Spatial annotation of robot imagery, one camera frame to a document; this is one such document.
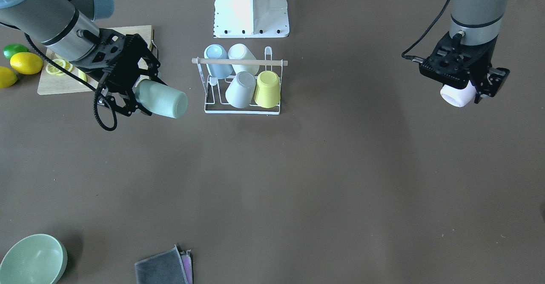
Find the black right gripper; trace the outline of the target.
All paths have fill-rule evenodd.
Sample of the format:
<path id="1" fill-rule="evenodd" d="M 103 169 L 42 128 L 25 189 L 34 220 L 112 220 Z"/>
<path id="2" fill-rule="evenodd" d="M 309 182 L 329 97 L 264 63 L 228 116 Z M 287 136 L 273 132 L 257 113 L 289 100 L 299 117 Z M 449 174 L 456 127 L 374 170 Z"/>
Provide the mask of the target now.
<path id="1" fill-rule="evenodd" d="M 134 92 L 128 92 L 141 80 L 166 85 L 159 75 L 161 63 L 146 41 L 138 34 L 123 35 L 113 29 L 100 29 L 98 33 L 78 30 L 77 35 L 93 44 L 91 51 L 77 60 L 78 69 L 108 88 L 98 92 L 97 105 L 127 117 L 136 112 L 151 116 Z M 120 105 L 109 91 L 120 93 Z"/>

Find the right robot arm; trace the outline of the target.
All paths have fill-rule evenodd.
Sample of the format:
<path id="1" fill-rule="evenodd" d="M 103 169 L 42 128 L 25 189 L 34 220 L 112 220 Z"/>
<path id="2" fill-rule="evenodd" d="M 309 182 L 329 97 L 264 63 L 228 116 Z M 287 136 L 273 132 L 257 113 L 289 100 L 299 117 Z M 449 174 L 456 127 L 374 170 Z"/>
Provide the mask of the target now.
<path id="1" fill-rule="evenodd" d="M 142 76 L 156 83 L 160 62 L 138 34 L 101 29 L 69 0 L 1 0 L 1 22 L 15 26 L 97 81 L 94 104 L 130 116 L 152 114 L 138 98 Z"/>

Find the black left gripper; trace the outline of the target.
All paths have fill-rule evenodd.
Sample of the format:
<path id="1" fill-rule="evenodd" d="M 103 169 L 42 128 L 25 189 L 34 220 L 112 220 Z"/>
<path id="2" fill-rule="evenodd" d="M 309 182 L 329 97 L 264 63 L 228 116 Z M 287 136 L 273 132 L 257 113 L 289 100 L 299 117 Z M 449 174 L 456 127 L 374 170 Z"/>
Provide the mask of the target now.
<path id="1" fill-rule="evenodd" d="M 474 103 L 496 96 L 510 75 L 510 69 L 492 67 L 497 39 L 482 45 L 462 44 L 459 36 L 446 33 L 432 53 L 420 64 L 420 73 L 432 80 L 456 89 L 463 89 L 470 81 L 475 88 Z"/>

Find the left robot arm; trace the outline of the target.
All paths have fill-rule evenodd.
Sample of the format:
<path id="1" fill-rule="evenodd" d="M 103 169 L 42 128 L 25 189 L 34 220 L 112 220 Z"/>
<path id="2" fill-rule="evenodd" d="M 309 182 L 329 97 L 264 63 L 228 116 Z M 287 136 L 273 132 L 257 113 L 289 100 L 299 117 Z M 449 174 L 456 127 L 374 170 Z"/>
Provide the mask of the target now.
<path id="1" fill-rule="evenodd" d="M 440 95 L 452 106 L 498 94 L 510 74 L 492 57 L 508 0 L 450 0 L 448 32 L 419 65 L 420 73 L 440 82 Z"/>

